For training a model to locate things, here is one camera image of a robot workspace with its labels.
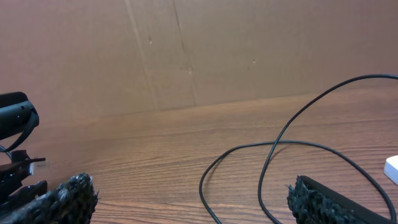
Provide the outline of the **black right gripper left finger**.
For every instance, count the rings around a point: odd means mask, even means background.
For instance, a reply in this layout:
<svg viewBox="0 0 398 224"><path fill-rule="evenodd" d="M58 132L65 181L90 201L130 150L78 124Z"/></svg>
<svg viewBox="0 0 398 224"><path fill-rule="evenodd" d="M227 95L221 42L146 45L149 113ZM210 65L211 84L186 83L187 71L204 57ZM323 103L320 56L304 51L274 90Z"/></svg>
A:
<svg viewBox="0 0 398 224"><path fill-rule="evenodd" d="M43 180L19 189L1 203L1 224L87 224L97 203L98 192L86 173L52 190Z"/></svg>

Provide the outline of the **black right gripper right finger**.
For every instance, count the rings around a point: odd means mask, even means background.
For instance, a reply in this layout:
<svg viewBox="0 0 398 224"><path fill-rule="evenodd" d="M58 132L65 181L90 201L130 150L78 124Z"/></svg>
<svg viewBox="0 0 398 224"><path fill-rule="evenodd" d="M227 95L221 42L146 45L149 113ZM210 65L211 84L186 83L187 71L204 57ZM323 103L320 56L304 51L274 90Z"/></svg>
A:
<svg viewBox="0 0 398 224"><path fill-rule="evenodd" d="M392 220L305 175L289 186L287 204L298 224L392 224Z"/></svg>

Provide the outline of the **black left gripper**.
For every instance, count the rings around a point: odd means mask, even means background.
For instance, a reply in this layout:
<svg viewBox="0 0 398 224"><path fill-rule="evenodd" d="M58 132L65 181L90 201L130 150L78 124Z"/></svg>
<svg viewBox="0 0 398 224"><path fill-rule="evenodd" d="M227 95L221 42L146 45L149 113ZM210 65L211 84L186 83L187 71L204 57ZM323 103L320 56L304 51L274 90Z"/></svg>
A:
<svg viewBox="0 0 398 224"><path fill-rule="evenodd" d="M11 163L1 165L1 211L11 212L47 192L47 181L23 187L22 181L33 174L31 165L45 158L31 159L26 150L13 151Z"/></svg>

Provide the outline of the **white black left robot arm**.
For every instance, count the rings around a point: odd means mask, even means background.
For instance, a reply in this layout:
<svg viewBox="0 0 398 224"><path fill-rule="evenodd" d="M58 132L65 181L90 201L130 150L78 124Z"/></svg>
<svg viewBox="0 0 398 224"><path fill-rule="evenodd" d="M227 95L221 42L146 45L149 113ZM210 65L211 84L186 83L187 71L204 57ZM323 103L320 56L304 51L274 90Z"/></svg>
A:
<svg viewBox="0 0 398 224"><path fill-rule="evenodd" d="M45 159L32 159L27 151L16 149L38 125L38 113L25 93L19 91L1 95L1 139L19 135L9 147L1 146L1 153L11 160L1 165L1 215L47 192L47 182L44 180L27 187L22 185L22 181L33 174L34 163Z"/></svg>

